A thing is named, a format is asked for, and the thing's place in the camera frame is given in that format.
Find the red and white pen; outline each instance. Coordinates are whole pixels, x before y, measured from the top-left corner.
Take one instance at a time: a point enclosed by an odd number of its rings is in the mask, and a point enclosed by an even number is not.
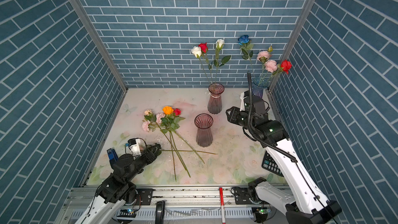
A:
[[[225,212],[224,212],[224,197],[222,196],[222,188],[220,187],[220,200],[221,200],[221,221],[225,224]]]

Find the black calculator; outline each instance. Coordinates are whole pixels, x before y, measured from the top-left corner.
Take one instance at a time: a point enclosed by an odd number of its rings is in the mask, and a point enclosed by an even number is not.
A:
[[[272,156],[267,151],[264,154],[263,163],[262,163],[261,167],[263,167],[264,169],[266,169],[270,172],[274,172],[278,176],[283,177],[282,172],[279,169],[278,165],[276,164],[276,162],[274,161]]]

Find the table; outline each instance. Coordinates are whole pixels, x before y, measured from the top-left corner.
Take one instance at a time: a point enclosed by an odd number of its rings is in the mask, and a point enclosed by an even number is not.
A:
[[[130,138],[142,138],[147,144],[159,143],[163,149],[170,150],[170,144],[158,129],[155,132],[146,132],[141,128],[146,109],[152,109],[153,113],[160,113],[165,106],[181,109],[181,117],[186,119],[179,123],[181,127],[177,129],[177,132],[192,147],[197,151],[213,152],[217,155],[199,153],[205,161],[203,164],[193,152],[181,152],[191,174],[191,177],[188,177],[174,154],[176,181],[172,153],[164,151],[152,164],[144,168],[144,172],[132,180],[133,183],[138,185],[228,185],[246,184],[258,177],[264,177],[272,183],[286,183],[284,177],[279,177],[261,167],[265,149],[258,142],[248,139],[240,126],[231,124],[226,119],[226,109],[232,106],[240,107],[240,93],[244,91],[246,91],[244,88],[225,89],[222,94],[222,111],[219,114],[210,114],[214,120],[211,127],[213,143],[209,147],[200,147],[195,140],[197,128],[194,119],[198,114],[209,113],[207,111],[208,89],[129,89],[87,184],[99,185],[110,175],[113,170],[106,150],[114,148],[121,156],[125,153],[125,143]],[[275,119],[272,110],[269,111],[269,118]],[[174,138],[177,149],[189,150],[189,147],[176,135]]]

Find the pink flower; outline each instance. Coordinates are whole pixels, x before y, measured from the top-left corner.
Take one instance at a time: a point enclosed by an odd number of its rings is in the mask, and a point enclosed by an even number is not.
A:
[[[269,52],[266,50],[260,51],[257,55],[257,60],[259,60],[260,62],[261,62],[260,60],[261,57],[269,58]]]
[[[144,121],[144,123],[142,123],[142,129],[144,130],[144,131],[147,131],[147,132],[149,132],[149,121]]]
[[[156,123],[161,124],[162,123],[161,118],[164,118],[164,117],[166,117],[166,115],[164,113],[162,113],[162,112],[156,114]]]
[[[278,69],[278,66],[276,65],[275,60],[268,60],[266,63],[264,63],[264,67],[268,72],[275,72]]]

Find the glass vase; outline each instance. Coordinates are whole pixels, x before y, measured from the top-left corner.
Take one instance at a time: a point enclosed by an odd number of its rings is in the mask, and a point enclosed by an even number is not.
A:
[[[263,98],[264,89],[268,89],[270,82],[271,79],[261,79],[260,77],[255,77],[252,81],[253,94],[260,98]]]
[[[209,92],[210,99],[207,104],[207,110],[212,114],[217,114],[222,109],[221,94],[224,92],[224,86],[220,83],[210,84]]]
[[[207,113],[196,116],[195,125],[198,128],[196,132],[196,142],[201,147],[208,147],[213,142],[213,134],[210,127],[213,125],[213,118]]]

